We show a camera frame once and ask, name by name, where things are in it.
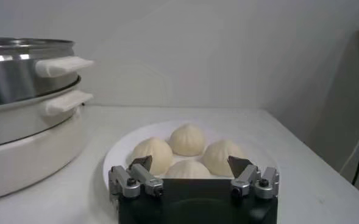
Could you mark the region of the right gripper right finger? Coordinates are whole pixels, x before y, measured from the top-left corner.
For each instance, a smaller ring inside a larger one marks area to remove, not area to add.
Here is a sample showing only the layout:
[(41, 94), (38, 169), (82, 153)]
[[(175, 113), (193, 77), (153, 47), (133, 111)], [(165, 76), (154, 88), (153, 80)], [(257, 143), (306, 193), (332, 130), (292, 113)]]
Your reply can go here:
[(229, 156), (229, 167), (235, 177), (230, 182), (230, 191), (233, 198), (243, 198), (254, 191), (257, 198), (270, 200), (279, 194), (279, 173), (274, 167), (261, 170), (248, 159)]

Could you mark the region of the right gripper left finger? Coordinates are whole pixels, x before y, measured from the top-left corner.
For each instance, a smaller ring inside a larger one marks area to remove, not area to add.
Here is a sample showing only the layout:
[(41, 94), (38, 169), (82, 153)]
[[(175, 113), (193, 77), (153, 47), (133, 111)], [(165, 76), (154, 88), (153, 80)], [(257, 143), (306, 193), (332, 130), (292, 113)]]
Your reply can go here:
[(112, 166), (108, 171), (109, 198), (117, 210), (119, 199), (135, 199), (144, 192), (154, 198), (161, 198), (164, 194), (163, 180), (154, 177), (149, 171), (152, 166), (152, 156), (134, 159), (125, 169), (123, 166)]

